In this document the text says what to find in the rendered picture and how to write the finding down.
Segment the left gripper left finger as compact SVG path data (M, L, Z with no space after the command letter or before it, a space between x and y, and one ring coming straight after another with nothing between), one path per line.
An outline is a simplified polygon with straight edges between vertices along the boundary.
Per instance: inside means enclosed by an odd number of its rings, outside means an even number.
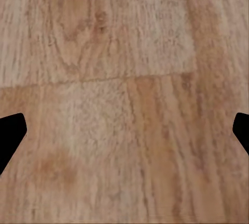
M22 113L0 118L0 175L27 133Z

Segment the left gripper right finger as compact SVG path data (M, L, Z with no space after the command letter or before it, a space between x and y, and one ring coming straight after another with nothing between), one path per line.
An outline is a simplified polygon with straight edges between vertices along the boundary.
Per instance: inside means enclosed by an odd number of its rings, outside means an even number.
M232 131L249 154L249 115L237 113Z

